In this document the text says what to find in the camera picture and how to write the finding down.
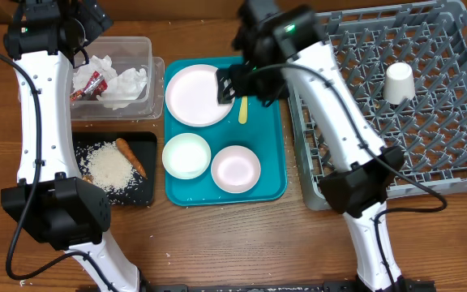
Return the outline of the red snack wrapper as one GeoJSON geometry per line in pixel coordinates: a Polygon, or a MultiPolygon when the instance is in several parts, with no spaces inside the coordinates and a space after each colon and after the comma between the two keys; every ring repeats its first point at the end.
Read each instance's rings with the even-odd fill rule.
{"type": "Polygon", "coordinates": [[[96,96],[100,96],[107,88],[108,85],[105,81],[105,77],[98,71],[94,71],[85,87],[73,92],[70,95],[70,100],[88,101],[96,96]]]}

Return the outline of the white bowl with rice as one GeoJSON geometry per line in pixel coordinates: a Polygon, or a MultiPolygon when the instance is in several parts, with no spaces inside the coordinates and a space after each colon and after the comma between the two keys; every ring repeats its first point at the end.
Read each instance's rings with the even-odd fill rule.
{"type": "Polygon", "coordinates": [[[232,145],[220,150],[212,160],[213,182],[231,194],[252,189],[261,175],[259,158],[249,148],[232,145]]]}

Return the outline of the yellow plastic spoon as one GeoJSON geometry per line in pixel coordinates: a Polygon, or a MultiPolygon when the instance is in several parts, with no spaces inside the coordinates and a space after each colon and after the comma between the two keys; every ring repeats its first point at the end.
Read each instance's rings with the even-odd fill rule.
{"type": "Polygon", "coordinates": [[[246,124],[248,116],[248,96],[241,98],[241,105],[239,109],[238,122],[240,124],[246,124]]]}

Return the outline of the white napkin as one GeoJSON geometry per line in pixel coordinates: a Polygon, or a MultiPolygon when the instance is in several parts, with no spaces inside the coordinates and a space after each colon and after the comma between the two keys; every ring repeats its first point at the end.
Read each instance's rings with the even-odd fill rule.
{"type": "Polygon", "coordinates": [[[98,101],[104,101],[104,107],[118,110],[127,107],[130,100],[136,100],[147,84],[147,72],[141,68],[137,71],[130,68],[111,79],[107,83],[107,89],[97,95],[98,101]]]}
{"type": "Polygon", "coordinates": [[[77,91],[84,88],[95,71],[104,77],[108,85],[108,88],[105,90],[106,92],[118,89],[118,74],[112,67],[112,60],[109,55],[106,55],[104,58],[98,58],[93,55],[88,65],[80,67],[73,76],[73,89],[77,91]]]}

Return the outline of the orange sweet potato stick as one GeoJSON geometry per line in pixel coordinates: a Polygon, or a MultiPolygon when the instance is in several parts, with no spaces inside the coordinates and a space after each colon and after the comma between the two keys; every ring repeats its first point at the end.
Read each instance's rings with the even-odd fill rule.
{"type": "Polygon", "coordinates": [[[147,173],[143,165],[132,151],[130,145],[123,138],[116,139],[115,143],[117,145],[118,151],[131,163],[133,168],[140,174],[140,176],[147,178],[147,173]]]}

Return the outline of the small white bowl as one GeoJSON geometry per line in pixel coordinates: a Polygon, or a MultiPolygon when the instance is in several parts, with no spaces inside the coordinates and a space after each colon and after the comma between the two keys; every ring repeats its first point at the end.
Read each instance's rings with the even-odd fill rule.
{"type": "Polygon", "coordinates": [[[198,178],[208,168],[212,152],[208,142],[199,135],[182,133],[171,138],[162,151],[165,171],[174,178],[198,178]]]}

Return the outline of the white paper cup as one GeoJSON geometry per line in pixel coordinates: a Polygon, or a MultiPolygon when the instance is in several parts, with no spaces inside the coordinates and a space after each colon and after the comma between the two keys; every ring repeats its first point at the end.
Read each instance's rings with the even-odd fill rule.
{"type": "Polygon", "coordinates": [[[399,105],[415,97],[412,67],[406,62],[390,65],[385,73],[383,98],[392,105],[399,105]]]}

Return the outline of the large white plate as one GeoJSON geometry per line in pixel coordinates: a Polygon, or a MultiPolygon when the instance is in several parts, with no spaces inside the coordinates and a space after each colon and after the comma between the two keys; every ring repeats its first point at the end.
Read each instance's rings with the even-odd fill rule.
{"type": "Polygon", "coordinates": [[[178,71],[169,81],[165,91],[165,103],[171,115],[190,127],[208,127],[225,118],[233,103],[217,101],[218,68],[197,64],[178,71]]]}

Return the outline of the brown food chunk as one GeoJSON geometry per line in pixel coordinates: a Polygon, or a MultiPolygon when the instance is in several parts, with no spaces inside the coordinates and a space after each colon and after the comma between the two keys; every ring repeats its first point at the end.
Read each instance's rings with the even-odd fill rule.
{"type": "Polygon", "coordinates": [[[92,176],[91,176],[91,175],[84,175],[84,176],[82,177],[82,179],[83,179],[85,182],[92,183],[92,176]]]}

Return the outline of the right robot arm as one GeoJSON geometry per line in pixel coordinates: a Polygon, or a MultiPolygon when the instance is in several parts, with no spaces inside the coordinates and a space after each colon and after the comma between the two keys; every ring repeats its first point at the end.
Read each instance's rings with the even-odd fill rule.
{"type": "Polygon", "coordinates": [[[307,5],[283,12],[273,1],[245,1],[232,46],[243,62],[216,73],[216,99],[255,96],[271,105],[298,94],[319,128],[335,167],[321,178],[321,194],[349,227],[364,291],[398,291],[401,270],[388,238],[387,188],[403,166],[403,152],[386,147],[348,89],[315,12],[307,5]]]}

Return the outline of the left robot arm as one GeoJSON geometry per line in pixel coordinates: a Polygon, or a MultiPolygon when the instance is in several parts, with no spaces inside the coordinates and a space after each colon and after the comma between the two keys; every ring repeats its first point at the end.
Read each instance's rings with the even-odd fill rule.
{"type": "Polygon", "coordinates": [[[75,56],[111,25],[92,0],[19,2],[3,40],[19,81],[22,154],[1,202],[18,231],[77,260],[100,290],[145,291],[110,233],[106,194],[79,172],[72,140],[75,56]]]}

